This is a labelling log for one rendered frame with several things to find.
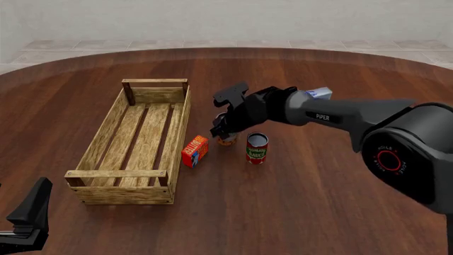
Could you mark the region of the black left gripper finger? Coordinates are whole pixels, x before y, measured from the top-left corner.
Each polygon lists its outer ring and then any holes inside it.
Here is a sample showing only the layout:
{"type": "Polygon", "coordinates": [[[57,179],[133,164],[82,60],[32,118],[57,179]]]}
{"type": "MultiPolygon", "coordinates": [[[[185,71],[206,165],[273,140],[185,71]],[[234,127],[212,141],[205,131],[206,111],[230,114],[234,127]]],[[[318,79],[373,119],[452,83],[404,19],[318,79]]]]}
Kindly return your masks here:
{"type": "Polygon", "coordinates": [[[6,219],[13,224],[14,234],[30,234],[34,230],[49,231],[48,208],[52,182],[39,178],[25,199],[6,219]]]}

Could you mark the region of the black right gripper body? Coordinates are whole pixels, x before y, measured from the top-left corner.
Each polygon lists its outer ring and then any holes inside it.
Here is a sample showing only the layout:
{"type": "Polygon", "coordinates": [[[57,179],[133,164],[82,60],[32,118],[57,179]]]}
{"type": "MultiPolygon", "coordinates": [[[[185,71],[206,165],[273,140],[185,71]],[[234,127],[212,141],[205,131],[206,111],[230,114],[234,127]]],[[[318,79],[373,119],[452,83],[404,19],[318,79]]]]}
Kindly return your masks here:
{"type": "Polygon", "coordinates": [[[264,104],[263,103],[241,103],[236,108],[227,108],[226,131],[228,133],[238,133],[264,123],[264,104]]]}

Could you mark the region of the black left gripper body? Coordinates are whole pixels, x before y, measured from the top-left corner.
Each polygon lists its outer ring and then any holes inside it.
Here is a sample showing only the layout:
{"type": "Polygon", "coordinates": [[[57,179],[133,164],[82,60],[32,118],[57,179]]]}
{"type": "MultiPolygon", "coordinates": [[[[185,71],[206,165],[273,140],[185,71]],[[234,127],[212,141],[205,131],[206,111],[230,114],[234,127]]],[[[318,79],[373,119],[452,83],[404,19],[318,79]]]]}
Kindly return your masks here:
{"type": "Polygon", "coordinates": [[[45,245],[48,233],[33,229],[30,233],[0,231],[0,251],[39,251],[45,245]]]}

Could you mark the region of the alphabet soup can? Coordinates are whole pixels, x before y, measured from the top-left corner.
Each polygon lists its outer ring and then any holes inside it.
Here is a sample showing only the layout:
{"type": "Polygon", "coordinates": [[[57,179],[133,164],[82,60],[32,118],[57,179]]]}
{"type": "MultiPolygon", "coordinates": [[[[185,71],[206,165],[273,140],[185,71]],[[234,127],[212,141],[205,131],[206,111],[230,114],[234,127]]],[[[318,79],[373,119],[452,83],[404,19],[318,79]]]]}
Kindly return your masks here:
{"type": "MultiPolygon", "coordinates": [[[[222,119],[227,112],[222,112],[216,116],[216,118],[222,119]]],[[[238,137],[238,133],[229,133],[227,138],[222,139],[220,136],[217,137],[217,142],[221,146],[231,146],[236,143],[238,137]]]]}

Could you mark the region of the wooden slat tray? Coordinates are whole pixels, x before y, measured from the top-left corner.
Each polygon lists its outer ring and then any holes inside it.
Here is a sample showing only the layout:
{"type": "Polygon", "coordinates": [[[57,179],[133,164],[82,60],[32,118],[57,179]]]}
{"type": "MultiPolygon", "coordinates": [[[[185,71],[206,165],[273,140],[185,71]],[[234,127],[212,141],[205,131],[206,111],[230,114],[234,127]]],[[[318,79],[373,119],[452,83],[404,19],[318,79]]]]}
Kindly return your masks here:
{"type": "Polygon", "coordinates": [[[87,205],[173,203],[190,108],[187,79],[122,80],[68,186],[87,205]]]}

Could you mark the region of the flat black plate on stalk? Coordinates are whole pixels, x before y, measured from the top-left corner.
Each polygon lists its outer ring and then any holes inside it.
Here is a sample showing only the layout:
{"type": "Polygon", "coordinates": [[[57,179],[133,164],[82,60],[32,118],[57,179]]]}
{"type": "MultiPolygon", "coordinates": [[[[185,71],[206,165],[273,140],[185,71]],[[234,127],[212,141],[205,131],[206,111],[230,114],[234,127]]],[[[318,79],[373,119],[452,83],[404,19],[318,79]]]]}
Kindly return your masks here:
{"type": "Polygon", "coordinates": [[[248,84],[240,82],[215,93],[213,95],[213,104],[217,108],[221,108],[226,104],[229,104],[232,108],[236,108],[245,101],[245,93],[247,91],[248,84]]]}

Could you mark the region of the red butter box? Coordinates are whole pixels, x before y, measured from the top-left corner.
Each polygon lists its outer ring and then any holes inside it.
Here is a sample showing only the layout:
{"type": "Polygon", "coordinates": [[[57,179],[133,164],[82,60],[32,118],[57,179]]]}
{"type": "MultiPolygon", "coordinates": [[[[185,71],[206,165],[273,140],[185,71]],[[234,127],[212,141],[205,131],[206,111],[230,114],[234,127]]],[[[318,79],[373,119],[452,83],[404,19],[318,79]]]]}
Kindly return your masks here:
{"type": "Polygon", "coordinates": [[[208,152],[208,139],[197,135],[181,152],[184,165],[193,169],[208,152]]]}

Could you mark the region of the tomato sauce can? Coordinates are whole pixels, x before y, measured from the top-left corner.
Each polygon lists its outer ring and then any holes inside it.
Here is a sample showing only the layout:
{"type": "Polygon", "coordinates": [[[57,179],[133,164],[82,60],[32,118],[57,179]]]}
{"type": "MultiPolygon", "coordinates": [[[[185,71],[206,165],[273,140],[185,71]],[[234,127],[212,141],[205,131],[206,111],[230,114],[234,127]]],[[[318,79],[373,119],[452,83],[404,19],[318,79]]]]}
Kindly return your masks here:
{"type": "Polygon", "coordinates": [[[246,144],[246,161],[254,165],[265,162],[268,150],[268,138],[263,133],[250,133],[246,144]]]}

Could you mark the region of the white blue milk carton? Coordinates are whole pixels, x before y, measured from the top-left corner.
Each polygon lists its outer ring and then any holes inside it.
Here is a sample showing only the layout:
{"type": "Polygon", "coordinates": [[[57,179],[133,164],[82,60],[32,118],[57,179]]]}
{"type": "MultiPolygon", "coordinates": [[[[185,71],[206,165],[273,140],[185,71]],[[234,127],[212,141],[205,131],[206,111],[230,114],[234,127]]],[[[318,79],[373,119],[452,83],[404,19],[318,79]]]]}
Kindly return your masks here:
{"type": "Polygon", "coordinates": [[[305,91],[306,94],[309,94],[314,99],[331,99],[333,92],[328,87],[323,87],[319,89],[313,89],[310,91],[305,91]]]}

